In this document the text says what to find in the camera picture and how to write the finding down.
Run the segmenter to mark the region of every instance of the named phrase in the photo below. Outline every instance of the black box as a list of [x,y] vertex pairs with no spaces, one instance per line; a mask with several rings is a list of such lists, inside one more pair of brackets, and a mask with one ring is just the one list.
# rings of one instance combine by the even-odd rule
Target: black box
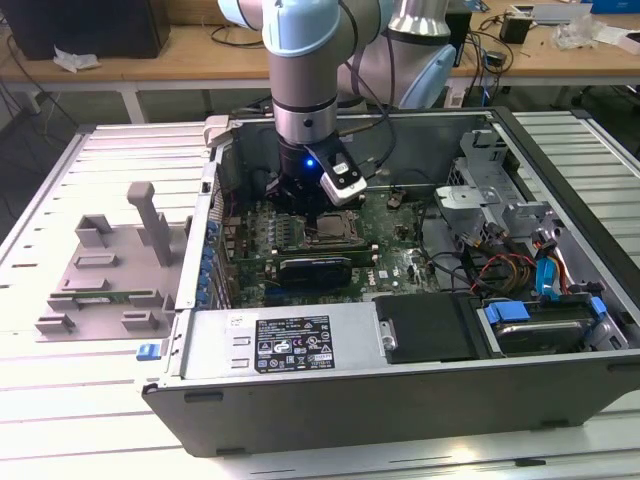
[[77,55],[157,57],[169,38],[165,0],[0,0],[16,44],[30,60],[53,46]]
[[453,62],[453,66],[457,67],[460,65],[462,52],[464,51],[464,41],[467,38],[467,33],[469,33],[471,10],[464,3],[464,0],[450,0],[444,19],[449,26],[449,30],[451,30],[449,43],[456,49],[456,60]]
[[504,43],[522,45],[531,28],[532,18],[505,15],[500,29],[500,40]]

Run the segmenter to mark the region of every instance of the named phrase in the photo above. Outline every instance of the table leg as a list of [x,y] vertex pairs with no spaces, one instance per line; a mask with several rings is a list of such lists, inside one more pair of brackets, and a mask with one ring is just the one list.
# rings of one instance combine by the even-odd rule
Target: table leg
[[568,91],[569,87],[567,85],[560,87],[560,90],[558,90],[558,94],[556,95],[556,99],[551,104],[551,108],[562,108],[564,97],[567,95]]
[[129,114],[131,123],[149,123],[147,114],[142,107],[142,102],[140,101],[140,92],[133,89],[127,89],[120,90],[120,94],[122,95],[124,106],[127,108],[127,113]]
[[211,90],[201,90],[201,92],[205,113],[207,115],[213,115],[213,99],[211,98]]
[[40,105],[36,101],[37,94],[37,92],[13,92],[13,97],[31,115],[38,115],[42,110],[40,110]]
[[467,82],[462,78],[451,78],[444,101],[444,108],[462,108],[462,101],[467,93]]

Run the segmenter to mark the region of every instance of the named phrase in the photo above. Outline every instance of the red wire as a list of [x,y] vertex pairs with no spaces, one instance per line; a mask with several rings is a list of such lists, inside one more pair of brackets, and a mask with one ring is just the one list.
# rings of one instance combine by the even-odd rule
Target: red wire
[[[517,254],[517,253],[509,253],[509,254],[506,254],[506,255],[504,255],[504,254],[498,254],[498,255],[495,255],[495,256],[491,257],[491,258],[489,259],[489,261],[485,264],[485,266],[484,266],[484,267],[482,267],[482,270],[480,270],[480,274],[478,275],[478,278],[482,277],[482,275],[484,274],[484,272],[486,272],[486,271],[487,271],[487,269],[489,268],[489,266],[490,266],[493,262],[495,262],[495,261],[496,261],[497,259],[499,259],[499,258],[506,258],[506,257],[516,257],[516,258],[518,258],[518,259],[520,259],[520,260],[525,260],[525,261],[527,261],[527,263],[529,263],[533,268],[536,268],[536,264],[535,264],[535,263],[533,263],[533,260],[531,260],[531,259],[530,259],[529,257],[527,257],[526,255],[519,255],[519,254]],[[471,291],[473,292],[473,290],[474,290],[477,286],[478,286],[478,284],[477,284],[477,283],[474,283],[473,285],[471,285]]]

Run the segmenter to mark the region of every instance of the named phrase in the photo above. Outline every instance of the sticker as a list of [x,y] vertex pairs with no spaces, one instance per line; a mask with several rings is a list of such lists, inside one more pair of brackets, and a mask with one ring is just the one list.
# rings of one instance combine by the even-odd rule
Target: sticker
[[253,328],[253,324],[257,319],[257,313],[229,313],[227,316],[227,328]]
[[75,301],[80,305],[90,305],[92,303],[111,303],[111,299],[106,297],[76,298]]
[[295,372],[335,368],[328,316],[258,320],[258,373]]

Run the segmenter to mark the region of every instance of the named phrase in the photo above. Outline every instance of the robotic arm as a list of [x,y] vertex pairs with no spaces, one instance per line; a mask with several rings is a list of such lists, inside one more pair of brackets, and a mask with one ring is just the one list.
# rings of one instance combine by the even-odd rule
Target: robotic arm
[[[453,66],[446,45],[448,0],[219,0],[226,18],[262,29],[269,70],[281,173],[267,195],[289,211],[322,210],[319,184],[335,206],[367,183],[336,131],[337,98],[361,92],[357,75],[383,102],[430,106]],[[389,55],[388,35],[395,52]],[[389,89],[389,72],[397,76]]]

